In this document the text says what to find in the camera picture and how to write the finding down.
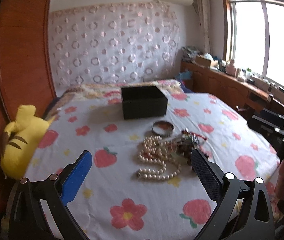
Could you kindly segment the blue crystal flower brooch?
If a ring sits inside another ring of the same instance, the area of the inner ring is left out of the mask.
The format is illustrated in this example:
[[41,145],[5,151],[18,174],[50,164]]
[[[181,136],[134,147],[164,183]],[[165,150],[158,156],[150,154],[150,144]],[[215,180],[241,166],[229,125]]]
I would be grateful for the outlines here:
[[177,137],[169,142],[169,149],[175,154],[186,159],[188,166],[191,166],[191,154],[195,149],[201,148],[201,142],[206,142],[207,137],[183,129]]

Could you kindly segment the black cardboard jewelry box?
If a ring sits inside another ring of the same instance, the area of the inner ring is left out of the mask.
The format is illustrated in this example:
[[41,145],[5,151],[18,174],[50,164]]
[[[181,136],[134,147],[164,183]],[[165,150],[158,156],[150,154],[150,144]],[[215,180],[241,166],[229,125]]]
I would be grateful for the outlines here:
[[168,99],[157,86],[121,87],[125,120],[165,116]]

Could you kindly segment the long wooden side cabinet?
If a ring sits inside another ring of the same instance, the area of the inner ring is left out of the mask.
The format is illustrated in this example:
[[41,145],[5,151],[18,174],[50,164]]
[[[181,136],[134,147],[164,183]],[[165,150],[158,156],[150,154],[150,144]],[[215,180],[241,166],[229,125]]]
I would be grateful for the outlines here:
[[284,115],[284,104],[275,97],[274,92],[264,92],[254,85],[193,63],[182,61],[181,70],[192,72],[194,92],[216,96],[245,119],[264,108]]

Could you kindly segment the yellow striped plush toy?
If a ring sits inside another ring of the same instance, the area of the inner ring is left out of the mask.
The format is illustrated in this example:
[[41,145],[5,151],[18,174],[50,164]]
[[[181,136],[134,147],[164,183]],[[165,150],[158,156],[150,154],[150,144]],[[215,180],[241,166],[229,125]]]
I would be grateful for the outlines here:
[[24,177],[33,154],[52,124],[35,116],[34,105],[20,105],[15,120],[3,130],[3,154],[0,166],[4,174],[12,179]]

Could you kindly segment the pink bottle on cabinet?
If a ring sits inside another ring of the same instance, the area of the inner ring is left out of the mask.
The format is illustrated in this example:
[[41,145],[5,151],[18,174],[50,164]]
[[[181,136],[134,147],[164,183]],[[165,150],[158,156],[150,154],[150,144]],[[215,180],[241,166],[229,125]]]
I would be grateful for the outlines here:
[[231,59],[226,66],[226,74],[234,77],[236,75],[236,67],[234,66],[235,60]]

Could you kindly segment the floral strawberry bed sheet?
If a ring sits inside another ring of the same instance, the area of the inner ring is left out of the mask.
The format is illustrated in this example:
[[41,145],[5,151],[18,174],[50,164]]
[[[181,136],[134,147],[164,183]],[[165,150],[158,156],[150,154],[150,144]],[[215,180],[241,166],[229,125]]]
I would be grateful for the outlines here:
[[[274,196],[280,164],[274,148],[246,120],[211,94],[166,94],[169,140],[199,136],[209,160],[237,178],[261,177]],[[31,181],[60,173],[87,150],[92,167],[68,208],[90,239],[193,239],[216,204],[183,157],[150,162],[154,118],[125,120],[120,92],[65,96],[26,171]]]

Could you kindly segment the large bright window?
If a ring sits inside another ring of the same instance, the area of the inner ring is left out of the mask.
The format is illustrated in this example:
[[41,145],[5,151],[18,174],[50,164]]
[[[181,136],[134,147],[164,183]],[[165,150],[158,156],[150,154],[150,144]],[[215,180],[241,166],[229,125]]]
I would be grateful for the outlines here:
[[284,0],[223,0],[224,57],[284,92]]

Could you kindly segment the brown cardboard box on cabinet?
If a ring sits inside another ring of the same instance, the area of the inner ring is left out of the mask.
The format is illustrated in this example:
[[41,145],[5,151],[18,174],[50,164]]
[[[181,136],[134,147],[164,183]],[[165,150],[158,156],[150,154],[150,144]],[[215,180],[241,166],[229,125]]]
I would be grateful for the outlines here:
[[201,57],[201,56],[195,57],[195,63],[200,65],[200,66],[206,67],[206,68],[210,68],[210,66],[211,66],[211,60],[208,60],[208,59]]

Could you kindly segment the pink circle-pattern sheer curtain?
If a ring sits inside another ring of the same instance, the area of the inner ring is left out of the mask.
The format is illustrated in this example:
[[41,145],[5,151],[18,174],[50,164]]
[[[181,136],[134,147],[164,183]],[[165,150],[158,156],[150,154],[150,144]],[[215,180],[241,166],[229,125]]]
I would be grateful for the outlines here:
[[83,83],[167,79],[179,71],[178,19],[160,2],[91,5],[49,14],[57,92]]

